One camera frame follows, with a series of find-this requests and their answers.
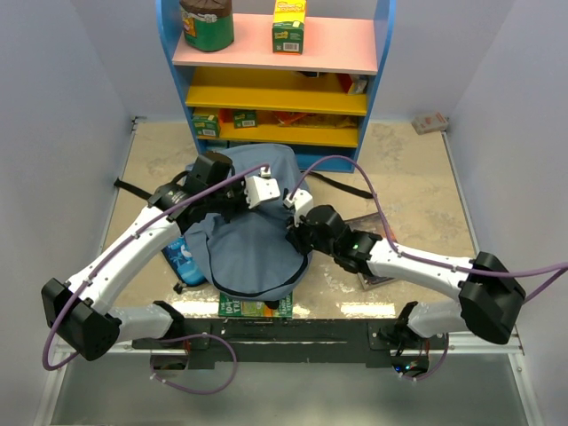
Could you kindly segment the blue student backpack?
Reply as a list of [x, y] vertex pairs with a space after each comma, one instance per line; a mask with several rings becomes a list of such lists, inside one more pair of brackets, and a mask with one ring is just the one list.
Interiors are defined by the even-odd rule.
[[[236, 146], [220, 152], [208, 151], [176, 175], [165, 186], [174, 193], [158, 204], [171, 207], [259, 163], [268, 163], [280, 189], [292, 188], [301, 177], [294, 151], [284, 145]], [[280, 199], [225, 222], [209, 214], [186, 228], [184, 237], [193, 259], [219, 292], [241, 300], [275, 301], [293, 291], [312, 258], [299, 254], [286, 240], [290, 213]]]

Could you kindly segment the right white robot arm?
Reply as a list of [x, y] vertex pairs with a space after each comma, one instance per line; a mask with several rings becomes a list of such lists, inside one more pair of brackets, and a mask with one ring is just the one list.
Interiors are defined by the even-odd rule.
[[505, 344], [525, 302], [525, 290], [493, 254], [469, 259], [390, 244], [379, 234], [351, 229], [330, 205], [290, 218], [287, 239], [300, 254], [318, 251], [347, 272], [404, 280], [446, 296], [443, 303], [405, 306], [387, 335], [407, 349], [461, 331]]

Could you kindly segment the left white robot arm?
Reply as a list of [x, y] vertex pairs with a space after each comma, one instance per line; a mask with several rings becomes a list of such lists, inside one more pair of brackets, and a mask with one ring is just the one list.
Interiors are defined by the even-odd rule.
[[146, 264], [208, 214], [232, 218], [252, 209], [248, 198], [258, 170], [237, 172], [220, 153], [200, 155], [191, 170], [158, 186], [133, 223], [95, 260], [61, 282], [50, 279], [41, 290], [50, 329], [43, 346], [44, 369], [55, 337], [74, 348], [74, 355], [93, 361], [115, 344], [154, 339], [164, 348], [178, 346], [185, 318], [169, 304], [156, 301], [138, 308], [116, 308], [114, 301]]

